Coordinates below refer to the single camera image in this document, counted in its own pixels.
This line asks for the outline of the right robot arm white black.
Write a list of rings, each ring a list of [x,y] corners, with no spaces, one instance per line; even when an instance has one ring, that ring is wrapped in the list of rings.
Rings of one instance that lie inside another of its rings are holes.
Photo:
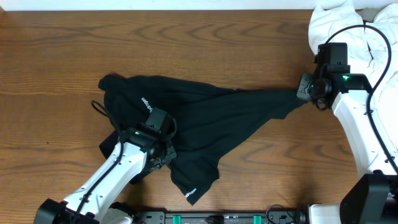
[[[309,223],[397,223],[397,153],[375,109],[368,105],[372,90],[363,74],[304,73],[297,97],[320,100],[341,123],[354,155],[358,181],[340,203],[313,204]]]

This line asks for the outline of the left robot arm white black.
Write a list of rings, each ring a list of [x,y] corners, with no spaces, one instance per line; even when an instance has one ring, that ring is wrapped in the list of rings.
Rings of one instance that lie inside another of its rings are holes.
[[[134,215],[114,200],[133,178],[142,178],[177,156],[171,142],[174,135],[154,130],[123,132],[105,163],[62,202],[48,198],[34,223],[134,223]]]

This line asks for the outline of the black t-shirt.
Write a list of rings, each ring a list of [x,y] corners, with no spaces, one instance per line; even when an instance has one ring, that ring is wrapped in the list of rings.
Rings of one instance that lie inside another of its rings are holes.
[[[241,90],[160,76],[109,74],[98,87],[121,129],[144,123],[154,108],[177,122],[172,182],[194,205],[219,178],[218,162],[271,119],[302,106],[295,90]]]

